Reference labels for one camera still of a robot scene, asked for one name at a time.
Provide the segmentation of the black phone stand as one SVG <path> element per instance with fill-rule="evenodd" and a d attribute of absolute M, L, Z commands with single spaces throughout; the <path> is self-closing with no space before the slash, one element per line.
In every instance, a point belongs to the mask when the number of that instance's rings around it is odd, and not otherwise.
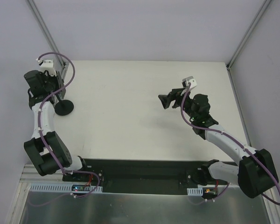
<path fill-rule="evenodd" d="M 74 104 L 67 99 L 58 98 L 58 102 L 55 105 L 55 113 L 59 116 L 66 116 L 74 110 Z"/>

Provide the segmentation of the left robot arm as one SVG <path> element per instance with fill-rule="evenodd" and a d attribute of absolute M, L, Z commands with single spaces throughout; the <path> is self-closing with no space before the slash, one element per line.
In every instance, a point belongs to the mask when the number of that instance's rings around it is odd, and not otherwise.
<path fill-rule="evenodd" d="M 73 171 L 80 182 L 89 177 L 80 156 L 72 156 L 54 128 L 54 116 L 73 112 L 74 104 L 64 99 L 66 90 L 59 72 L 52 69 L 32 70 L 24 75 L 29 85 L 29 107 L 34 113 L 34 130 L 24 150 L 41 176 L 54 174 L 60 169 Z"/>

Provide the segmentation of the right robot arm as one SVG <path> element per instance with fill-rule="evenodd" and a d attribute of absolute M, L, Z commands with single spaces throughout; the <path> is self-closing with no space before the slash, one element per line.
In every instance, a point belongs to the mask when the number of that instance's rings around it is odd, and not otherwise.
<path fill-rule="evenodd" d="M 265 191 L 279 186 L 279 179 L 271 154 L 247 146 L 227 133 L 210 115 L 210 104 L 207 95 L 196 94 L 189 97 L 184 88 L 173 89 L 168 95 L 159 95 L 164 109 L 180 108 L 181 115 L 189 115 L 188 125 L 204 140 L 214 144 L 226 153 L 235 165 L 219 160 L 204 164 L 198 175 L 201 185 L 212 184 L 216 179 L 238 185 L 249 198 L 262 195 Z"/>

